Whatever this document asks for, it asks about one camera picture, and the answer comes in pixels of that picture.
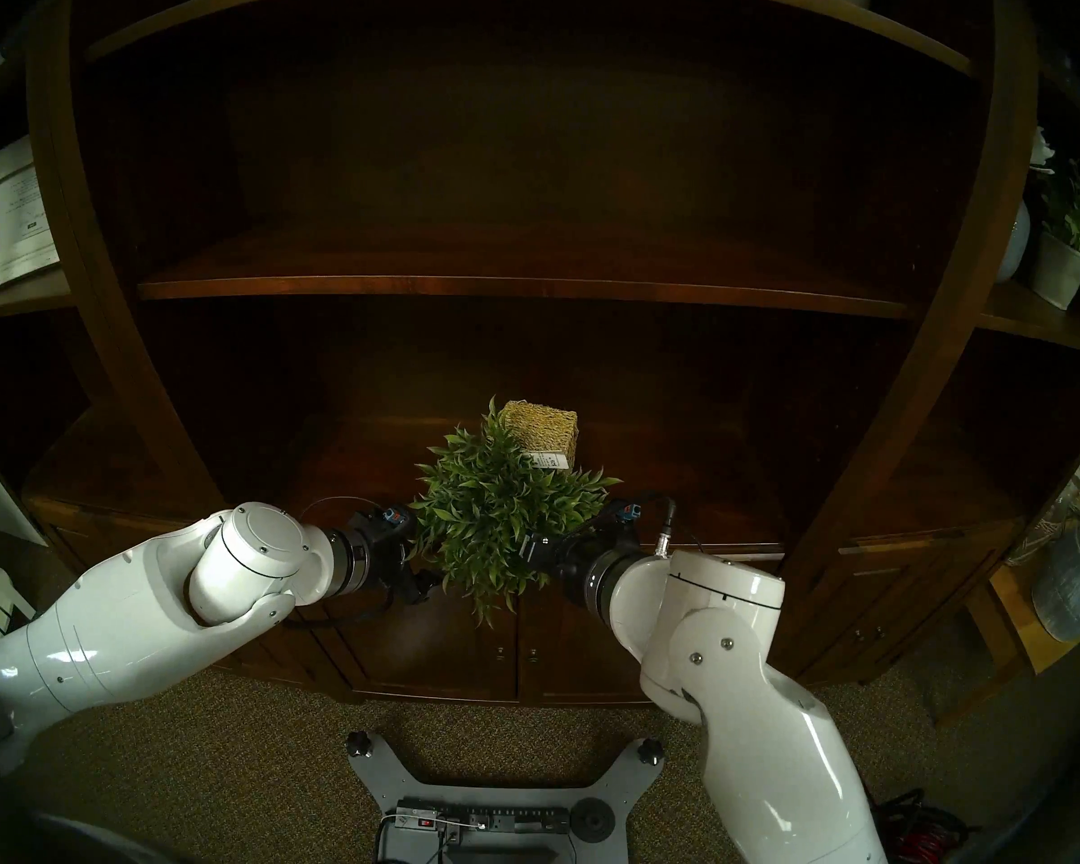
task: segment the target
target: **label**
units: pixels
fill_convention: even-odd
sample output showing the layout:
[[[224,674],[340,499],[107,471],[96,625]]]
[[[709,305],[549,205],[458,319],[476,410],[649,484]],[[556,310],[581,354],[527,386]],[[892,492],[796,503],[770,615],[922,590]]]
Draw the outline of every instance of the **label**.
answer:
[[[546,470],[567,470],[567,455],[563,451],[525,451],[534,464]]]

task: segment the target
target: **gray metal frame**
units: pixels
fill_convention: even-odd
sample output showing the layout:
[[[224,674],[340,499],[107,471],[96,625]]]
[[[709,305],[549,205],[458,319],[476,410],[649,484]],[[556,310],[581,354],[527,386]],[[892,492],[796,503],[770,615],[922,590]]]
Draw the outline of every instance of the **gray metal frame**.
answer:
[[[483,833],[462,829],[459,849],[471,851],[495,849],[497,851],[524,851],[550,849],[556,852],[556,861],[569,864],[626,864],[627,862],[627,815],[635,801],[644,795],[664,768],[663,758],[656,764],[640,761],[637,750],[642,740],[629,744],[605,775],[592,786],[552,789],[510,789],[498,786],[445,786],[421,783],[408,773],[404,765],[392,752],[391,746],[379,734],[369,734],[372,750],[367,755],[352,756],[349,761],[352,771],[367,786],[372,797],[382,813],[396,811],[396,802],[403,798],[416,798],[471,808],[519,808],[571,810],[583,798],[597,798],[610,805],[616,815],[616,828],[602,842],[584,842],[572,833]],[[392,859],[423,864],[434,860],[438,837],[434,831],[405,829],[388,822],[380,845],[380,860]]]

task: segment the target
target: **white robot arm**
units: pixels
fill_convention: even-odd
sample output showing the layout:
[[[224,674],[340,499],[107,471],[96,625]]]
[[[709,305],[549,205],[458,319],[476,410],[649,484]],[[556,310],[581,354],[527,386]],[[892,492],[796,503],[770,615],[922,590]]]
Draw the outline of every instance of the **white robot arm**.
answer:
[[[297,605],[374,584],[403,562],[400,510],[345,530],[247,502],[97,564],[0,638],[2,772],[49,725],[165,690],[278,624]]]
[[[667,557],[635,536],[639,504],[613,501],[522,554],[556,576],[640,662],[640,688],[704,726],[704,788],[750,864],[887,864],[867,794],[828,710],[767,664],[784,600],[768,572],[704,553]]]

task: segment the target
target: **framed certificate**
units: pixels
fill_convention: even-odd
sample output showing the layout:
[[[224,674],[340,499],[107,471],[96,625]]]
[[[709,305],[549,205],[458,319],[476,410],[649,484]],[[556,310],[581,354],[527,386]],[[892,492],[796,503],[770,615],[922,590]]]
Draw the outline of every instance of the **framed certificate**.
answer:
[[[0,151],[0,285],[58,261],[24,136]]]

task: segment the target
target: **wooden shelf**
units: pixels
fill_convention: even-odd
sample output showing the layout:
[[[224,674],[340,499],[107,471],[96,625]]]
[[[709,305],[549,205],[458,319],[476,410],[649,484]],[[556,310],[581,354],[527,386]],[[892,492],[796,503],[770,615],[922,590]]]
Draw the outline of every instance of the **wooden shelf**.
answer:
[[[42,272],[4,284],[0,288],[0,319],[4,315],[75,307],[76,300],[67,283],[65,270],[55,265]]]
[[[996,599],[1004,610],[1010,630],[1020,640],[1024,656],[1036,675],[1052,666],[1080,643],[1080,638],[1056,640],[1041,624],[1036,608],[1031,606],[1031,584],[1048,563],[1048,553],[1050,549],[1044,548],[1017,567],[1002,564],[991,577],[991,590]]]
[[[30,470],[24,499],[69,501],[139,516],[199,517],[148,450],[118,405],[97,402]]]
[[[853,538],[931,532],[1025,516],[974,456],[955,423],[929,418],[891,480],[865,508]]]
[[[1014,281],[994,286],[980,315],[978,327],[1080,350],[1080,315],[1056,309]]]
[[[297,516],[325,496],[410,501],[423,488],[416,464],[431,461],[427,447],[441,445],[454,427],[454,420],[442,418],[345,421],[315,416],[284,457],[274,500]],[[612,423],[582,423],[580,429],[577,467],[604,468],[606,475],[623,480],[610,488],[615,496],[665,491],[677,500],[679,523],[705,545],[781,541],[783,517],[738,431]],[[324,502],[305,521],[335,525],[360,503]],[[648,541],[659,531],[658,513],[651,505],[642,521],[642,538]],[[691,541],[683,530],[677,536],[680,543]]]
[[[572,226],[253,230],[145,278],[141,300],[429,294],[716,302],[902,319],[863,284],[748,242]]]
[[[186,25],[191,21],[207,17],[208,15],[226,12],[228,9],[259,1],[262,0],[189,0],[181,2],[94,41],[83,52],[83,58],[87,64],[93,64],[113,52],[119,52],[126,45],[138,43],[141,39],[161,31]],[[947,65],[959,73],[966,76],[973,75],[972,62],[970,62],[968,56],[943,43],[937,43],[935,39],[923,36],[916,30],[910,30],[909,27],[904,27],[902,24],[899,25],[890,18],[868,12],[850,2],[843,2],[842,0],[766,1],[778,2],[793,6],[793,9],[800,9],[804,12],[835,18],[846,25],[851,25],[851,27],[859,27],[862,30],[867,30],[874,35],[889,39],[894,43],[905,45],[906,49],[929,56],[931,59]]]

